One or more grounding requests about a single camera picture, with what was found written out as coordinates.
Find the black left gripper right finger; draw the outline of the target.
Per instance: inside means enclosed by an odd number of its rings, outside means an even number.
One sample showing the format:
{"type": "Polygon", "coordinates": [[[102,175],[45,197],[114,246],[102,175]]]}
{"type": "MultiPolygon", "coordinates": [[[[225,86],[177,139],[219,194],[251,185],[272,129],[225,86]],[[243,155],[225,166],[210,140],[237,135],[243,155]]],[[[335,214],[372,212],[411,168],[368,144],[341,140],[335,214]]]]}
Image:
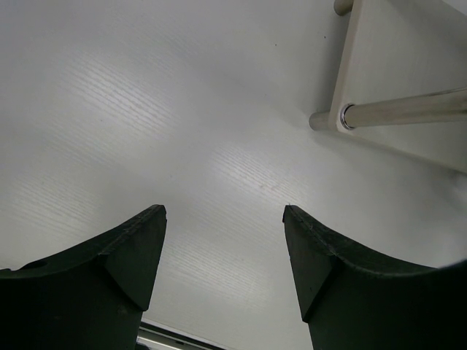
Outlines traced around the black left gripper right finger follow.
{"type": "Polygon", "coordinates": [[[282,221],[314,349],[464,349],[466,262],[414,264],[364,246],[303,209],[282,221]]]}

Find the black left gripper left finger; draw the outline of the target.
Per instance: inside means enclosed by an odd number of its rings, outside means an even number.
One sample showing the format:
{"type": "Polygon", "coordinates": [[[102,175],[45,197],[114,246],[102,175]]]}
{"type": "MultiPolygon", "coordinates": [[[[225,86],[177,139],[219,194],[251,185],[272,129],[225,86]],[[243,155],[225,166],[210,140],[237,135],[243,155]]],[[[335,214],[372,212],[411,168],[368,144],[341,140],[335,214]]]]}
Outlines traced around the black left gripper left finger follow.
{"type": "Polygon", "coordinates": [[[1,271],[3,349],[134,349],[166,233],[153,205],[17,270],[1,271]]]}

